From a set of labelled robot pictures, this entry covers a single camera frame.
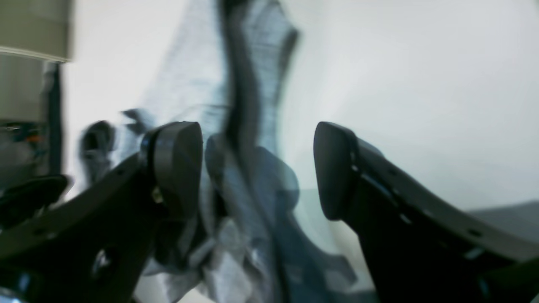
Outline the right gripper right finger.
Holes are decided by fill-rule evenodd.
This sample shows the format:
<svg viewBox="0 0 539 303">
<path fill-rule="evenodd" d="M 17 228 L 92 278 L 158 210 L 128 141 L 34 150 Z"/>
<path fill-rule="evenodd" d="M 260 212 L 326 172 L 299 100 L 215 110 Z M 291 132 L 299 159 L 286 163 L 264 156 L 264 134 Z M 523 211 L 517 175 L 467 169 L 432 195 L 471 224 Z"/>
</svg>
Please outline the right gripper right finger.
<svg viewBox="0 0 539 303">
<path fill-rule="evenodd" d="M 354 132 L 316 126 L 321 207 L 358 236 L 382 303 L 531 303 L 538 243 L 460 211 Z"/>
</svg>

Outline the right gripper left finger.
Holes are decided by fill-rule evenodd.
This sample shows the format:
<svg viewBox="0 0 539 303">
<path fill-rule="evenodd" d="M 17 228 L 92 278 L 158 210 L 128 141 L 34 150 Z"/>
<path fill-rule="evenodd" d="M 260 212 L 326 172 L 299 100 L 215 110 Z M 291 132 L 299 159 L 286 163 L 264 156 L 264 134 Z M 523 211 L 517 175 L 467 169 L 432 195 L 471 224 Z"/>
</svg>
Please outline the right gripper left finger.
<svg viewBox="0 0 539 303">
<path fill-rule="evenodd" d="M 198 122 L 146 133 L 140 151 L 60 206 L 64 175 L 1 195 L 2 303 L 129 303 L 160 226 L 196 212 Z"/>
</svg>

